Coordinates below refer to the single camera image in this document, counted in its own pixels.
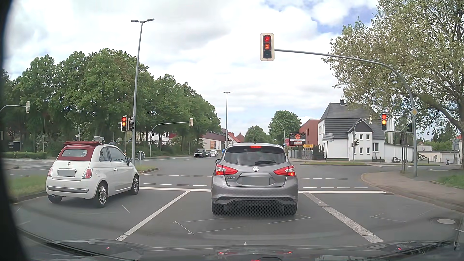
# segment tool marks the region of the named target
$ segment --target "white car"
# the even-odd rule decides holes
[[[116,146],[97,141],[65,142],[48,171],[45,190],[52,203],[64,196],[91,199],[99,208],[108,197],[139,192],[139,174],[132,159]]]

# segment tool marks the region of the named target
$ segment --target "car wheel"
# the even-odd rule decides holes
[[[51,196],[51,195],[48,195],[48,200],[50,200],[50,202],[52,202],[52,203],[60,203],[62,199],[63,199],[63,196]]]
[[[108,201],[108,188],[104,183],[100,183],[97,187],[97,192],[93,198],[95,205],[98,208],[103,208]]]
[[[284,214],[285,215],[295,215],[297,208],[298,208],[298,204],[284,206]]]
[[[214,215],[222,215],[224,214],[224,205],[211,202],[211,210]]]
[[[132,181],[132,187],[130,188],[129,193],[131,195],[137,195],[139,193],[139,186],[140,186],[139,176],[135,175],[134,180]]]

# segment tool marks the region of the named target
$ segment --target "rear wiper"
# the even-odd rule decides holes
[[[256,164],[256,165],[259,165],[259,164],[272,164],[272,163],[276,163],[276,161],[274,161],[274,160],[260,160],[260,161],[255,161],[255,164]]]

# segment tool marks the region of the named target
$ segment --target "car window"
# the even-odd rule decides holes
[[[87,150],[83,149],[68,149],[63,151],[63,157],[85,157],[87,155]]]
[[[284,150],[273,146],[234,146],[226,150],[224,160],[246,166],[281,164],[287,161]]]
[[[120,150],[116,148],[108,148],[110,151],[111,161],[113,162],[126,162],[126,156]]]
[[[107,148],[102,148],[100,151],[100,161],[111,161],[110,153]]]

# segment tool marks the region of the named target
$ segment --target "rear bumper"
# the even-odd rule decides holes
[[[91,199],[95,196],[97,190],[96,181],[94,180],[80,180],[80,181],[69,181],[69,180],[55,180],[51,177],[47,177],[45,183],[45,190],[47,194],[52,196],[69,196]]]
[[[294,205],[298,202],[298,180],[288,177],[283,187],[228,186],[224,176],[213,177],[211,200],[224,205]]]

